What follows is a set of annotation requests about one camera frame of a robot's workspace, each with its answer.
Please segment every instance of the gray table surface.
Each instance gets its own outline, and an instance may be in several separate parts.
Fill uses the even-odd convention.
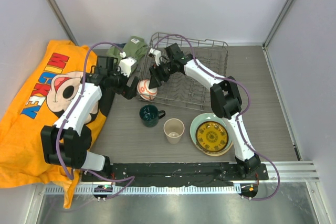
[[[297,160],[261,46],[230,47],[227,75],[241,81],[251,94],[252,104],[243,119],[254,148],[273,161]],[[240,93],[244,108],[246,95],[243,90]],[[116,95],[91,150],[109,156],[113,163],[235,161],[233,147],[223,156],[211,157],[193,145],[190,124],[202,111],[154,104],[165,110],[166,116],[154,128],[147,128],[139,118],[139,109],[146,104],[138,98],[126,100]],[[163,124],[170,118],[178,118],[185,125],[176,145],[163,133]]]

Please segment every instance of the gray wall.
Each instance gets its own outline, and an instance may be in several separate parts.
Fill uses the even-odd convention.
[[[269,47],[302,157],[336,206],[336,0],[296,0]]]
[[[163,31],[261,45],[286,0],[56,1],[80,44]]]
[[[44,55],[51,39],[66,39],[45,0],[0,0],[0,119]],[[32,186],[0,189],[1,223],[22,223]]]

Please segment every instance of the dark green mug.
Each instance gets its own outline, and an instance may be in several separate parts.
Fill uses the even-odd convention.
[[[158,124],[159,119],[164,117],[166,112],[164,110],[158,110],[154,105],[146,105],[139,111],[139,116],[143,125],[146,127],[154,127]]]

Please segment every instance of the mug handle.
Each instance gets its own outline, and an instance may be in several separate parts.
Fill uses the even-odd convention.
[[[161,119],[162,117],[164,117],[166,115],[166,112],[164,110],[160,110],[159,111],[159,119]]]

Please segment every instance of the metal edge strip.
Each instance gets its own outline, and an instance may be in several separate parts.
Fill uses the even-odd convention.
[[[306,185],[319,223],[322,224],[334,223],[331,221],[331,216],[328,214],[328,208],[325,205],[318,184],[313,182],[310,183],[307,182]]]
[[[267,66],[268,66],[268,69],[269,69],[269,72],[271,74],[271,78],[272,78],[272,81],[273,81],[273,84],[274,84],[274,88],[275,88],[275,91],[276,91],[278,99],[279,99],[280,107],[281,107],[282,113],[284,114],[284,118],[285,118],[285,122],[286,122],[286,125],[287,125],[287,128],[288,128],[288,132],[289,132],[290,138],[293,142],[293,147],[295,148],[296,156],[297,156],[298,160],[301,161],[302,157],[301,157],[300,150],[299,150],[300,149],[300,144],[298,144],[298,142],[296,141],[296,138],[295,138],[295,135],[294,135],[294,132],[293,132],[293,128],[291,126],[291,120],[288,116],[287,109],[286,109],[284,100],[283,100],[282,95],[281,95],[281,90],[280,90],[279,85],[278,85],[278,81],[277,81],[277,77],[276,77],[276,74],[275,74],[275,71],[274,71],[272,60],[270,59],[270,56],[269,56],[269,51],[268,51],[267,47],[263,47],[263,51],[264,51],[266,63],[267,63]]]
[[[106,192],[95,192],[96,184],[82,184],[75,189],[75,195],[106,195]],[[113,185],[113,193],[117,193],[123,187]],[[221,187],[196,187],[196,186],[182,186],[182,187],[127,187],[122,195],[185,195],[185,194],[236,194],[241,193],[240,184],[234,183],[233,186]],[[62,187],[50,184],[47,186],[45,195],[63,195]]]
[[[46,185],[38,184],[35,187],[35,191],[33,193],[30,206],[28,208],[25,224],[35,224],[37,222],[38,215],[40,213],[42,200],[44,197],[44,191],[46,189]]]
[[[264,47],[268,47],[270,42],[272,41],[275,33],[277,32],[278,28],[280,27],[284,17],[287,15],[288,11],[290,10],[291,6],[293,5],[295,0],[286,0],[281,12],[279,13],[277,19],[275,20],[271,31],[269,32],[265,42]]]
[[[52,11],[54,12],[56,18],[58,19],[60,25],[62,26],[64,32],[67,34],[67,36],[69,37],[69,39],[76,45],[78,46],[78,42],[74,36],[74,34],[72,33],[66,19],[64,18],[60,8],[58,7],[57,3],[55,0],[47,0],[50,8],[52,9]]]
[[[26,223],[27,222],[27,219],[28,219],[28,216],[29,216],[29,209],[35,199],[35,192],[36,192],[36,188],[37,188],[37,185],[31,185],[30,189],[29,189],[29,194],[31,195],[30,197],[30,200],[29,200],[29,204],[28,204],[28,207],[27,207],[27,212],[24,216],[24,220],[23,220],[23,223]]]
[[[244,46],[262,46],[263,43],[262,42],[251,42],[251,43],[235,43],[235,42],[228,42],[227,43],[230,47],[244,47]],[[158,44],[158,48],[165,48],[167,45],[166,42],[160,42]],[[182,43],[180,42],[179,43],[179,46],[182,46],[182,47],[189,47],[189,44],[185,41],[183,41]],[[210,44],[202,44],[202,45],[199,45],[198,47],[213,47],[213,46],[219,46],[219,45],[210,45]]]
[[[336,223],[336,214],[333,213],[333,208],[332,206],[329,204],[329,202],[327,201],[327,192],[325,191],[325,189],[322,186],[322,183],[316,183],[316,186],[319,190],[322,202],[326,208],[327,211],[327,215],[329,217],[330,223]]]

